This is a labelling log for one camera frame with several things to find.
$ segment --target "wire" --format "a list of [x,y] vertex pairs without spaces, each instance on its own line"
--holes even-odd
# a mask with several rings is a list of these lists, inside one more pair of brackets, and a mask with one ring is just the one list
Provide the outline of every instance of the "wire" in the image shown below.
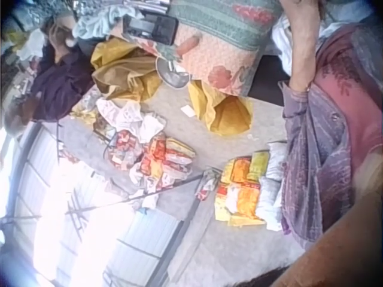
[[[176,187],[180,187],[182,185],[189,184],[189,183],[191,183],[193,181],[197,181],[199,179],[202,179],[202,177],[203,177],[203,173],[201,173],[200,175],[196,175],[196,176],[194,176],[192,178],[185,179],[184,181],[176,182],[176,183],[174,183],[174,185],[172,187],[163,188],[161,190],[156,191],[155,193],[143,194],[141,196],[136,196],[136,197],[128,197],[127,199],[124,199],[124,200],[121,200],[121,201],[118,201],[118,202],[108,203],[108,204],[100,205],[100,206],[90,206],[90,207],[84,207],[84,208],[81,208],[81,209],[69,210],[69,211],[65,212],[64,214],[65,215],[71,215],[71,214],[77,214],[77,213],[82,213],[82,212],[90,212],[90,211],[93,211],[93,210],[99,209],[99,208],[110,207],[110,206],[114,206],[114,205],[117,205],[117,204],[120,204],[120,203],[127,203],[127,202],[130,202],[132,200],[143,199],[143,198],[148,197],[148,196],[153,196],[155,194],[163,193],[165,191],[172,190],[172,189],[174,189]],[[40,219],[42,217],[43,217],[42,215],[10,216],[10,217],[3,217],[3,218],[1,218],[1,221],[5,220],[5,219],[6,220]]]

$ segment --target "metal bowl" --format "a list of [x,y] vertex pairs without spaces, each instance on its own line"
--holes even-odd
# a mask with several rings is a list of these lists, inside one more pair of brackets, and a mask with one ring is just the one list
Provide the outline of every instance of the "metal bowl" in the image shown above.
[[182,68],[163,58],[156,59],[156,68],[162,81],[176,90],[186,87],[192,78],[189,73],[182,71]]

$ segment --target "white paper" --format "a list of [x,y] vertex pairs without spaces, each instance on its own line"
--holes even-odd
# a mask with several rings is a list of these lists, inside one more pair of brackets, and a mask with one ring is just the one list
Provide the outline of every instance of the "white paper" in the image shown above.
[[189,105],[186,105],[186,106],[183,106],[181,108],[181,110],[184,112],[184,114],[186,114],[189,118],[192,118],[192,117],[195,117],[196,116],[196,112],[194,111],[194,109],[189,106]]

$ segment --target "stack of packets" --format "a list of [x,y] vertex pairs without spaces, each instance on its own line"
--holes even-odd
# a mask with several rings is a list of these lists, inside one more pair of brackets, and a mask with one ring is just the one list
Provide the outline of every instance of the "stack of packets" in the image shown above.
[[266,173],[268,151],[255,152],[252,157],[230,160],[223,170],[215,196],[215,219],[229,226],[259,225],[256,217],[259,200],[259,178]]
[[171,186],[175,180],[185,180],[191,174],[191,163],[196,153],[174,138],[166,138],[160,132],[144,148],[139,171],[154,178],[157,190]]

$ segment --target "green fabric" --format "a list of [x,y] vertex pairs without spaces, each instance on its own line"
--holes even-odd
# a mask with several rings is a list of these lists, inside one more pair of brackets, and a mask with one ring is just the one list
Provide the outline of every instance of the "green fabric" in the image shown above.
[[[272,20],[262,23],[254,19],[251,12],[258,11],[270,14]],[[265,44],[268,32],[281,13],[279,0],[175,0],[169,11],[181,23],[248,51],[258,50]]]

